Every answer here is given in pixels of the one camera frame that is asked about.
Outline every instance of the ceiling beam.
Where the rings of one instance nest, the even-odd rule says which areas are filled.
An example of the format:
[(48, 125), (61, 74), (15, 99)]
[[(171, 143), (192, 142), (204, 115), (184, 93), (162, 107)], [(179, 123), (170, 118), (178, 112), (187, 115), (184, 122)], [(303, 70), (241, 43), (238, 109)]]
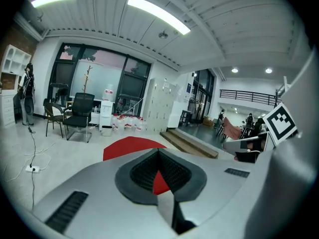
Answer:
[(294, 61), (290, 60), (288, 54), (281, 52), (245, 52), (229, 54), (226, 60), (221, 57), (213, 57), (201, 62), (191, 63), (180, 67), (181, 73), (189, 73), (196, 70), (204, 70), (213, 67), (225, 66), (267, 66), (267, 67), (286, 67), (300, 70), (307, 57), (296, 57)]
[(173, 62), (157, 54), (156, 52), (147, 49), (146, 47), (110, 34), (85, 30), (52, 30), (47, 34), (46, 37), (61, 37), (63, 42), (70, 42), (67, 40), (63, 40), (63, 38), (74, 38), (74, 40), (72, 39), (72, 43), (83, 43), (83, 40), (81, 40), (81, 38), (87, 38), (87, 42), (85, 43), (87, 45), (104, 47), (121, 53), (130, 54), (139, 59), (145, 60), (148, 63), (153, 63), (156, 59), (163, 64), (171, 67), (175, 71), (179, 71), (180, 68)]
[(209, 26), (204, 22), (204, 20), (193, 10), (189, 9), (186, 3), (183, 0), (168, 0), (181, 9), (185, 14), (187, 14), (203, 31), (203, 33), (207, 36), (208, 40), (213, 44), (215, 49), (218, 51), (218, 55), (225, 59), (225, 54), (214, 35), (213, 31), (209, 28)]
[(29, 35), (31, 35), (38, 42), (42, 41), (45, 35), (48, 33), (48, 30), (45, 30), (43, 35), (40, 35), (34, 28), (29, 24), (29, 22), (22, 16), (20, 12), (16, 12), (13, 17), (13, 20), (24, 29)]

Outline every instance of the wooden step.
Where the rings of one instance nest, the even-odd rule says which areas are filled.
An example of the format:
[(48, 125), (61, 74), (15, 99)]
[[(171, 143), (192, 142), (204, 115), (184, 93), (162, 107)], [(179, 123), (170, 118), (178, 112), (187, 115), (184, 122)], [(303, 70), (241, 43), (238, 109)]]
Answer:
[(183, 140), (179, 139), (178, 137), (174, 136), (169, 132), (160, 132), (160, 135), (182, 152), (186, 152), (199, 157), (207, 157), (203, 153), (199, 152), (198, 150), (191, 147)]
[(181, 141), (184, 141), (192, 148), (201, 152), (205, 156), (210, 157), (210, 158), (217, 158), (218, 152), (205, 146), (204, 144), (201, 144), (200, 142), (188, 137), (187, 135), (185, 135), (183, 133), (176, 131), (175, 129), (169, 129), (168, 132), (173, 134), (175, 137), (179, 138)]

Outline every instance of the white locker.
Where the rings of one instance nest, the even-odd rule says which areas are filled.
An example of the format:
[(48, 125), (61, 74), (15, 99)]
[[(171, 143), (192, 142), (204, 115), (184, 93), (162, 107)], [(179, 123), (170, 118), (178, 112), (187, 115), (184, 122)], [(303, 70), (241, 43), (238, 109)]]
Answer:
[(147, 133), (166, 131), (175, 96), (175, 85), (156, 78), (150, 80), (143, 111)]

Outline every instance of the railing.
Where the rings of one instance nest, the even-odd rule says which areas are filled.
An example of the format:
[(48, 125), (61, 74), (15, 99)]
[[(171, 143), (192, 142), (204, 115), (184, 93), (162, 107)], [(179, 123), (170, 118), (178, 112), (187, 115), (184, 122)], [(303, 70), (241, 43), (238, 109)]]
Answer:
[(249, 91), (220, 90), (219, 97), (256, 102), (269, 106), (275, 106), (276, 104), (276, 96)]

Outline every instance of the white wall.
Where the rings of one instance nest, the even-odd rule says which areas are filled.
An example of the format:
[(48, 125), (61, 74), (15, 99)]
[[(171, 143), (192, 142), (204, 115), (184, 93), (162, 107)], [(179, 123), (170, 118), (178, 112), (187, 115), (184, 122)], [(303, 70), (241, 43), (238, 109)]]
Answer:
[(263, 79), (244, 79), (244, 78), (227, 78), (226, 81), (221, 82), (221, 90), (242, 90), (249, 92), (258, 92), (268, 95), (275, 95), (276, 89), (284, 82), (275, 82)]
[(226, 111), (226, 114), (224, 115), (224, 117), (227, 117), (233, 126), (241, 126), (242, 121), (246, 121), (247, 115)]
[(35, 83), (35, 114), (42, 115), (44, 113), (43, 100), (47, 98), (51, 70), (61, 44), (62, 41), (59, 37), (51, 37), (44, 39), (36, 47), (32, 58)]
[(276, 89), (282, 84), (271, 80), (252, 80), (252, 79), (240, 79), (240, 78), (228, 78), (226, 81), (221, 81), (220, 77), (213, 73), (215, 76), (212, 104), (209, 109), (209, 117), (216, 119), (220, 113), (220, 104), (230, 104), (236, 106), (249, 107), (259, 109), (263, 111), (272, 111), (273, 106), (260, 104), (256, 102), (249, 102), (244, 100), (235, 100), (230, 98), (220, 98), (220, 90), (242, 90), (250, 92), (258, 92), (268, 95), (275, 95)]
[(248, 108), (253, 108), (253, 109), (258, 109), (258, 110), (263, 110), (270, 112), (274, 109), (273, 106), (257, 103), (257, 102), (250, 102), (250, 101), (244, 101), (244, 100), (235, 100), (235, 99), (230, 99), (230, 98), (220, 98), (218, 97), (218, 102), (222, 104), (229, 104), (229, 105), (234, 105), (234, 106), (243, 106), (243, 107), (248, 107)]
[[(136, 58), (142, 59), (148, 63), (152, 63), (149, 79), (145, 89), (145, 96), (149, 87), (149, 81), (152, 78), (164, 79), (166, 78), (169, 83), (178, 84), (184, 88), (186, 92), (187, 84), (193, 85), (192, 73), (180, 74), (171, 67), (147, 56), (143, 53), (137, 52), (127, 47), (111, 43), (108, 41), (97, 40), (85, 37), (47, 37), (37, 45), (37, 49), (32, 59), (35, 81), (35, 105), (34, 113), (42, 115), (44, 113), (43, 100), (47, 97), (49, 80), (51, 76), (52, 67), (63, 42), (66, 43), (84, 43), (102, 48), (119, 51), (125, 54), (132, 55)], [(182, 101), (181, 105), (183, 110), (188, 107), (188, 101)], [(144, 104), (142, 104), (141, 114), (143, 114)]]
[(211, 119), (216, 119), (218, 118), (218, 115), (221, 111), (221, 108), (219, 105), (219, 91), (220, 91), (221, 79), (215, 73), (213, 74), (214, 74), (213, 95), (211, 97), (211, 104), (210, 104), (208, 116)]

